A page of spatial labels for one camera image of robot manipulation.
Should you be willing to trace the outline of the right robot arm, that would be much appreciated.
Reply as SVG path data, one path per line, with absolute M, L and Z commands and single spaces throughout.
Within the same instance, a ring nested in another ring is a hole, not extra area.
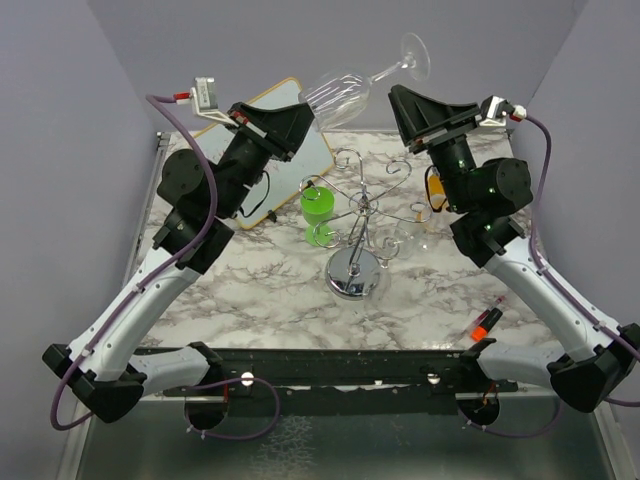
M 533 122 L 524 106 L 491 96 L 482 104 L 447 104 L 395 85 L 388 98 L 405 147 L 426 152 L 458 218 L 450 226 L 462 255 L 515 293 L 555 335 L 558 349 L 483 339 L 464 352 L 461 383 L 481 391 L 493 381 L 552 390 L 571 408 L 593 412 L 639 361 L 639 327 L 622 326 L 581 295 L 545 260 L 536 234 L 513 214 L 537 205 L 528 164 L 500 157 L 476 164 L 469 132 L 507 120 Z

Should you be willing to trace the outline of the clear wine glass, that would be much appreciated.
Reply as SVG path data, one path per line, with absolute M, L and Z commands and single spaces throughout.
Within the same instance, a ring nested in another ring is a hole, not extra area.
M 391 286 L 389 264 L 393 260 L 406 260 L 414 250 L 413 236 L 398 226 L 376 228 L 370 240 L 370 251 L 379 263 L 376 285 L 370 293 L 372 301 L 379 302 Z
M 369 102 L 375 83 L 406 71 L 418 82 L 429 78 L 431 59 L 423 40 L 415 33 L 406 33 L 401 40 L 401 60 L 376 74 L 360 73 L 353 68 L 326 73 L 298 95 L 315 117 L 318 131 L 336 129 L 358 117 Z

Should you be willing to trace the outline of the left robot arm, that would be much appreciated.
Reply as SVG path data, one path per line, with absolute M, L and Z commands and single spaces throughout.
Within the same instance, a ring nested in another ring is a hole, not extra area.
M 113 423 L 145 396 L 186 387 L 206 395 L 220 385 L 221 359 L 202 342 L 139 355 L 143 338 L 167 308 L 219 258 L 234 235 L 234 217 L 271 160 L 288 162 L 314 121 L 297 103 L 273 110 L 245 103 L 228 112 L 234 136 L 218 162 L 192 136 L 164 163 L 157 194 L 171 207 L 138 270 L 100 317 L 70 344 L 52 344 L 44 363 L 60 391 Z

